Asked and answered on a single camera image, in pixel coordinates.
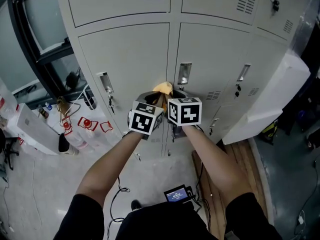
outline black shirt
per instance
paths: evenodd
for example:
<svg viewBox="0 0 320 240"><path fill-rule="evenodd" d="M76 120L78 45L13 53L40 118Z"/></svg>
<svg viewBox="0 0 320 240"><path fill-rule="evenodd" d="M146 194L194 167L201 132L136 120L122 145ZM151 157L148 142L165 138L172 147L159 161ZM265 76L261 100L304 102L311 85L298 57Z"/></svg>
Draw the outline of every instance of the black shirt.
<svg viewBox="0 0 320 240"><path fill-rule="evenodd" d="M268 223L253 193L234 199L226 207L225 216L225 232L232 231L240 240L282 239ZM104 232L101 206L88 196L76 194L54 240L102 240ZM175 202L164 202L129 213L116 236L116 240L127 239L216 240L193 209Z"/></svg>

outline chair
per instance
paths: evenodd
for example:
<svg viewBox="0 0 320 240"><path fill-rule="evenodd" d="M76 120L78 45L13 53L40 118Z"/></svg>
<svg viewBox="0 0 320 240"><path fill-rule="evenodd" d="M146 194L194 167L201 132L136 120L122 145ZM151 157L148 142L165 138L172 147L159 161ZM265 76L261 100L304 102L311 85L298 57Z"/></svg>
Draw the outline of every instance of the chair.
<svg viewBox="0 0 320 240"><path fill-rule="evenodd" d="M11 166L10 155L16 154L19 156L19 153L12 150L12 145L17 141L16 137L6 138L4 132L0 129L0 151L4 153L4 162L9 163L9 168L13 171L14 168Z"/></svg>

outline forearm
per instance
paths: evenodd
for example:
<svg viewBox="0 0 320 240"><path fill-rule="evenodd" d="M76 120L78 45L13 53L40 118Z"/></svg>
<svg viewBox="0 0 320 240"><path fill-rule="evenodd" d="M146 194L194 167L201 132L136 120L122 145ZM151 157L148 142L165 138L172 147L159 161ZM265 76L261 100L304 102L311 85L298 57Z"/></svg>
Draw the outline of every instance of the forearm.
<svg viewBox="0 0 320 240"><path fill-rule="evenodd" d="M221 191L229 204L236 197L251 192L250 185L241 168L202 131L194 126L183 126L213 184Z"/></svg>
<svg viewBox="0 0 320 240"><path fill-rule="evenodd" d="M76 193L95 199L103 207L106 195L142 137L141 133L132 132L120 140L88 170Z"/></svg>

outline small screen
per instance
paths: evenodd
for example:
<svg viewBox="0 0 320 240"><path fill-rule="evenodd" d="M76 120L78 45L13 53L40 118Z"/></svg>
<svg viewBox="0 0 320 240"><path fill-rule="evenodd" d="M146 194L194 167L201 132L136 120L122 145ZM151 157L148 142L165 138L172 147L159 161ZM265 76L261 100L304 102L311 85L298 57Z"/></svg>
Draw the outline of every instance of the small screen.
<svg viewBox="0 0 320 240"><path fill-rule="evenodd" d="M169 202L177 202L181 199L185 199L188 197L188 194L184 188L178 189L174 192L166 194Z"/></svg>

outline window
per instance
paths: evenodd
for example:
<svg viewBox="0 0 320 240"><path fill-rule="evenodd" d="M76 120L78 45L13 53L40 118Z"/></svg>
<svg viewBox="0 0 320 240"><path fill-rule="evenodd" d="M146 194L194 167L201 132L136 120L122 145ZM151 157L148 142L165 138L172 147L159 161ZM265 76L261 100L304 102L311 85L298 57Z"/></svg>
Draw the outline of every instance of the window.
<svg viewBox="0 0 320 240"><path fill-rule="evenodd" d="M55 104L60 96L75 100L87 81L70 44L58 0L7 0L3 9L0 51L10 49L0 53L0 78L18 103L35 109L45 102Z"/></svg>

